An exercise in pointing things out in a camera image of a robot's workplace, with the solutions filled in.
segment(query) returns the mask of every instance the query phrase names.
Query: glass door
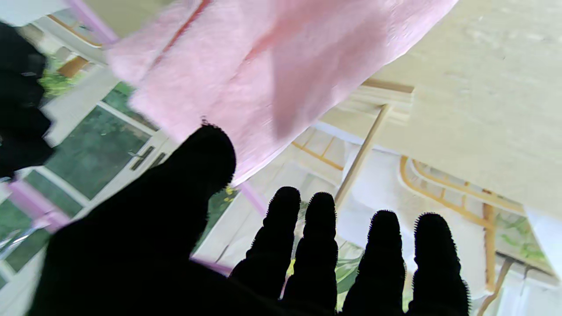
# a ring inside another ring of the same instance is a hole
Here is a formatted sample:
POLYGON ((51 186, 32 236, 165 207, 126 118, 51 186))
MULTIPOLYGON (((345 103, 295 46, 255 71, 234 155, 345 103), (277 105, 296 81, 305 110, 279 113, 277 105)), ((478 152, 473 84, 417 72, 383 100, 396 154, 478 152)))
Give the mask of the glass door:
MULTIPOLYGON (((161 157, 168 137, 127 106, 133 90, 97 67, 43 107, 53 120, 56 153, 19 174, 69 220, 87 214, 161 157)), ((49 226, 20 210, 0 188, 0 314, 23 314, 33 294, 49 226)))

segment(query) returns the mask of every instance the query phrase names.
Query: white wall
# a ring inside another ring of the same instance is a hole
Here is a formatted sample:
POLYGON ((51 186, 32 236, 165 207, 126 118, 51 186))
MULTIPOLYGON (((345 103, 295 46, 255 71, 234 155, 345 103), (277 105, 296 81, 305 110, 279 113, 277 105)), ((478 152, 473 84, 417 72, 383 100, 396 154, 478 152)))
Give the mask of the white wall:
POLYGON ((525 316, 562 315, 562 289, 533 287, 529 293, 525 316))
POLYGON ((562 7, 461 0, 375 78, 415 87, 378 144, 562 220, 562 7))
POLYGON ((24 26, 38 18, 68 8, 64 0, 2 0, 0 20, 24 26))

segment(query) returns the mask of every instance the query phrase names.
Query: glove finger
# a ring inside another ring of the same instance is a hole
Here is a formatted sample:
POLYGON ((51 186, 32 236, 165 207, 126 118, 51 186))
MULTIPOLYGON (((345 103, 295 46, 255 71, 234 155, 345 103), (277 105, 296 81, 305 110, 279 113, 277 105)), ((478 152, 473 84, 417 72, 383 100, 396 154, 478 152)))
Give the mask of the glove finger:
POLYGON ((277 191, 269 204, 263 227, 246 252, 246 258, 232 271, 231 279, 262 296, 279 298, 291 263, 300 203, 297 189, 283 187, 277 191))
POLYGON ((371 220, 359 274, 343 304, 348 315, 401 315, 406 269, 398 217, 378 211, 371 220))
POLYGON ((287 281, 284 301, 299 301, 333 311, 336 308, 338 245, 333 197, 317 193, 306 210, 303 238, 297 246, 294 275, 287 281))
POLYGON ((468 288, 460 277, 455 242, 443 217, 424 214, 415 230, 414 300, 409 314, 449 310, 468 315, 468 288))
POLYGON ((207 224, 209 197, 230 182, 235 166, 228 136, 204 125, 168 160, 98 205, 83 221, 96 231, 94 245, 113 251, 111 257, 187 259, 207 224), (162 209, 166 216, 158 213, 162 209), (99 232, 118 232, 120 242, 115 242, 114 233, 99 232))

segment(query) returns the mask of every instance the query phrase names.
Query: curved wooden frame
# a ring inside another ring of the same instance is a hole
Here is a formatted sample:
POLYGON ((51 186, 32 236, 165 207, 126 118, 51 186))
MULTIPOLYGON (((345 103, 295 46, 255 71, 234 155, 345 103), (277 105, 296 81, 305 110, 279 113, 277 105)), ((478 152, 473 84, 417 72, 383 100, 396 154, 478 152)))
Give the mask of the curved wooden frame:
POLYGON ((490 292, 494 292, 494 290, 496 289, 496 226, 493 222, 493 206, 484 203, 484 218, 480 218, 476 214, 464 208, 466 195, 463 196, 463 206, 459 207, 445 200, 445 188, 443 188, 443 191, 441 191, 441 196, 437 197, 429 192, 424 191, 423 189, 415 187, 406 175, 406 166, 408 163, 408 159, 409 158, 406 156, 402 156, 402 158, 400 158, 400 179, 408 189, 412 190, 414 193, 420 194, 435 202, 438 202, 443 206, 461 214, 464 218, 473 222, 474 224, 484 227, 484 250, 486 252, 486 289, 490 292))
POLYGON ((470 184, 469 182, 466 182, 465 186, 460 186, 460 185, 452 183, 450 181, 439 179, 437 177, 434 177, 433 175, 430 175, 430 174, 426 173, 423 170, 423 168, 420 166, 419 161, 416 161, 414 159, 412 159, 411 161, 412 161, 412 165, 413 165, 413 171, 415 173, 417 173, 417 176, 419 176, 420 178, 423 178, 427 182, 433 183, 433 184, 438 185, 440 187, 447 187, 448 189, 452 189, 454 191, 457 191, 458 193, 470 195, 470 196, 476 198, 477 200, 479 200, 483 203, 487 203, 487 204, 490 204, 492 206, 499 207, 499 208, 504 209, 506 211, 511 211, 511 212, 514 212, 518 215, 525 215, 525 211, 523 210, 523 207, 521 206, 521 204, 510 203, 510 202, 498 197, 498 195, 493 193, 493 192, 486 193, 486 191, 484 191, 484 192, 471 191, 470 189, 467 188, 467 186, 470 184))

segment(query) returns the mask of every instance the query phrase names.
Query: bamboo frame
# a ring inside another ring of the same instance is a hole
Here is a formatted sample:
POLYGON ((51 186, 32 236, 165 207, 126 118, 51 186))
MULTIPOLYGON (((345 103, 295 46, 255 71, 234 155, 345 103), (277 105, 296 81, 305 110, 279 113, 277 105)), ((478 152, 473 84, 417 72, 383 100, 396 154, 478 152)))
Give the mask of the bamboo frame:
POLYGON ((365 139, 365 142, 363 142, 363 145, 361 146, 361 149, 359 150, 359 153, 357 154, 355 161, 353 161, 353 164, 351 165, 350 171, 347 173, 346 178, 343 180, 342 186, 339 188, 338 193, 336 194, 336 199, 335 199, 336 212, 339 211, 339 209, 345 202, 347 196, 349 195, 349 192, 351 192, 351 187, 353 186, 353 183, 359 176, 359 173, 361 172, 363 166, 365 165, 365 161, 367 160, 367 157, 369 157, 369 154, 371 153, 371 150, 375 145, 375 135, 378 129, 380 128, 380 126, 382 125, 382 122, 385 120, 385 118, 388 116, 388 114, 391 111, 392 111, 392 106, 389 105, 382 106, 382 109, 380 110, 380 113, 377 116, 375 123, 373 123, 373 126, 371 127, 369 134, 367 134, 367 138, 365 139))
POLYGON ((490 292, 494 291, 496 288, 495 280, 495 265, 496 265, 496 225, 493 222, 493 206, 485 204, 483 205, 483 218, 478 217, 476 214, 468 211, 464 205, 466 202, 466 195, 463 196, 461 205, 459 207, 444 199, 444 191, 441 193, 440 197, 437 197, 428 191, 416 187, 406 175, 406 166, 408 162, 408 157, 403 156, 400 158, 400 177, 402 182, 412 191, 432 199, 435 202, 442 204, 443 206, 461 214, 467 220, 484 227, 484 250, 486 252, 486 289, 490 292))
POLYGON ((402 182, 404 182, 404 184, 412 191, 419 193, 420 195, 423 195, 425 197, 428 197, 430 199, 432 199, 435 202, 438 202, 444 206, 446 206, 447 208, 461 214, 462 216, 464 216, 467 220, 473 222, 474 224, 480 225, 484 228, 494 228, 494 225, 491 224, 490 222, 484 220, 483 218, 478 217, 476 214, 469 212, 467 209, 463 208, 463 207, 459 207, 458 205, 455 205, 447 200, 445 200, 444 198, 440 198, 434 195, 431 195, 430 193, 423 191, 422 189, 416 187, 415 185, 412 184, 412 182, 407 178, 406 175, 406 164, 408 161, 408 157, 403 156, 400 159, 400 176, 402 179, 402 182))
POLYGON ((314 151, 312 151, 312 150, 306 148, 306 147, 305 147, 306 145, 299 145, 299 144, 297 144, 296 142, 292 142, 291 144, 292 144, 293 146, 297 147, 298 149, 304 151, 305 153, 311 155, 312 157, 314 157, 314 158, 316 158, 316 159, 322 161, 323 163, 328 164, 328 165, 330 165, 330 166, 332 166, 332 167, 334 167, 334 168, 336 168, 336 169, 338 169, 338 170, 343 171, 343 166, 340 166, 340 165, 336 164, 335 162, 333 162, 332 160, 326 159, 326 158, 324 157, 324 155, 326 154, 326 152, 327 152, 328 149, 330 148, 330 145, 332 144, 332 141, 330 141, 330 144, 329 144, 328 147, 324 150, 324 153, 323 153, 322 155, 318 155, 318 154, 315 153, 314 151))
POLYGON ((509 272, 509 268, 511 268, 512 264, 513 264, 513 260, 511 259, 506 259, 504 261, 504 264, 501 266, 500 275, 497 278, 497 283, 496 286, 494 287, 493 294, 488 296, 486 299, 484 299, 484 302, 482 303, 482 306, 480 307, 477 316, 483 316, 488 306, 497 298, 498 294, 500 293, 501 287, 504 285, 505 277, 509 272))
POLYGON ((498 197, 497 194, 495 194, 493 192, 490 192, 490 191, 483 191, 483 192, 472 191, 468 188, 468 185, 470 185, 469 182, 465 182, 465 186, 460 186, 456 183, 448 181, 447 178, 445 180, 439 179, 439 178, 437 178, 437 177, 435 177, 431 174, 426 173, 423 170, 423 168, 420 166, 419 161, 416 161, 416 160, 412 159, 412 163, 413 163, 414 170, 422 178, 424 178, 426 181, 433 182, 434 184, 436 184, 438 186, 445 186, 447 188, 451 188, 455 191, 458 191, 459 193, 471 195, 474 198, 476 198, 476 199, 478 199, 478 200, 480 200, 480 201, 482 201, 486 204, 490 204, 492 206, 499 207, 499 208, 507 210, 507 211, 511 211, 511 212, 516 213, 518 215, 525 215, 525 212, 524 212, 521 204, 512 203, 512 202, 509 202, 507 200, 504 200, 503 198, 498 197))
POLYGON ((88 63, 89 61, 84 57, 76 56, 60 67, 57 72, 67 78, 73 78, 88 63))

